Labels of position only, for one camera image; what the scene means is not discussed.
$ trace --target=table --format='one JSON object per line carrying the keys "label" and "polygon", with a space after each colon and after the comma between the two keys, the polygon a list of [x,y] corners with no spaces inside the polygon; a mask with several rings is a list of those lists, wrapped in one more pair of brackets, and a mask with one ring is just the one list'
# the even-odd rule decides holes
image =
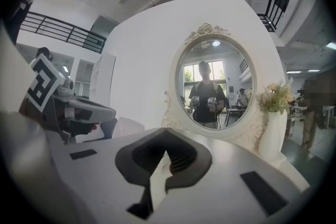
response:
{"label": "table", "polygon": [[231,112],[240,112],[240,116],[242,116],[244,114],[244,112],[246,111],[246,109],[226,109],[227,114],[225,117],[225,127],[227,127],[227,124],[229,123],[229,119],[230,119],[230,114]]}
{"label": "table", "polygon": [[303,106],[292,106],[292,109],[295,109],[295,120],[298,118],[298,110],[306,110],[307,107],[303,107]]}
{"label": "table", "polygon": [[323,113],[325,111],[328,112],[328,115],[327,115],[327,126],[326,126],[326,129],[329,129],[329,125],[330,125],[330,117],[334,115],[334,106],[323,106]]}

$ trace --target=floor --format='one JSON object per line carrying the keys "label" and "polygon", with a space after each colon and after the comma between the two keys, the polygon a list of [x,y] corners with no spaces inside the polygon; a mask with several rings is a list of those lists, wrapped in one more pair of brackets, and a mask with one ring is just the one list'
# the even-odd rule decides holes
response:
{"label": "floor", "polygon": [[293,136],[286,138],[281,152],[309,185],[319,183],[336,147],[336,129],[317,128],[311,151],[301,147],[303,121],[295,121]]}
{"label": "floor", "polygon": [[[225,128],[225,125],[224,125],[225,118],[226,118],[226,114],[219,115],[219,125],[221,126],[220,129]],[[230,125],[234,124],[238,119],[239,117],[237,115],[231,114],[227,126],[229,127]]]}

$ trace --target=white panel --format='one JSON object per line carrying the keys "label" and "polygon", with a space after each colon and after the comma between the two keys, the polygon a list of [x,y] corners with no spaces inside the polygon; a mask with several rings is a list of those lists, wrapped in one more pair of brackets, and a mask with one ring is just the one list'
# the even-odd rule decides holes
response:
{"label": "white panel", "polygon": [[266,12],[268,0],[252,0],[251,7],[255,13],[264,14]]}
{"label": "white panel", "polygon": [[[273,44],[271,37],[244,0],[173,1],[123,22],[106,42],[104,52],[117,57],[111,105],[118,116],[135,120],[146,129],[161,126],[166,111],[164,91],[169,88],[174,56],[190,32],[204,22],[218,24],[238,35],[249,55],[259,59],[257,72],[261,84],[258,90],[285,78],[275,46],[270,46]],[[125,44],[136,46],[130,50]],[[141,113],[134,109],[134,101],[128,98],[134,94],[134,85],[136,94],[141,97],[136,99],[137,107],[145,108]]]}
{"label": "white panel", "polygon": [[90,82],[91,101],[110,106],[111,80],[115,58],[115,56],[105,51],[94,65]]}

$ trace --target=blurred person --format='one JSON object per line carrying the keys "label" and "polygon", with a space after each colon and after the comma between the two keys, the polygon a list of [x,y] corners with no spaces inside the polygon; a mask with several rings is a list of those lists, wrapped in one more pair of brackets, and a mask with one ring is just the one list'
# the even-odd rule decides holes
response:
{"label": "blurred person", "polygon": [[[211,69],[209,63],[204,61],[200,62],[198,64],[198,70],[201,74],[202,81],[192,87],[189,95],[190,99],[194,96],[199,97],[199,106],[195,108],[193,119],[204,127],[217,129],[217,117],[225,108],[225,104],[228,101],[222,87],[210,80]],[[209,108],[208,99],[211,97],[216,98],[217,104],[215,107]]]}
{"label": "blurred person", "polygon": [[247,95],[245,94],[245,89],[240,88],[239,94],[237,95],[237,105],[243,108],[247,107]]}
{"label": "blurred person", "polygon": [[336,105],[336,68],[308,78],[303,86],[303,97],[307,114],[301,146],[310,151],[317,127],[325,128],[323,106]]}

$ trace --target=balcony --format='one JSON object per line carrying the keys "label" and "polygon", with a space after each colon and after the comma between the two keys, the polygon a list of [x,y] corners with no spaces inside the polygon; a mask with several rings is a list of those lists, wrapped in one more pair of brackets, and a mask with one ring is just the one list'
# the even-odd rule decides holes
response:
{"label": "balcony", "polygon": [[39,13],[28,12],[21,30],[62,40],[101,54],[106,38]]}
{"label": "balcony", "polygon": [[239,65],[240,67],[240,71],[241,71],[241,75],[239,76],[239,82],[243,83],[248,81],[249,79],[251,79],[251,71],[250,68],[248,67],[248,64],[246,62],[246,60],[244,59],[241,64]]}

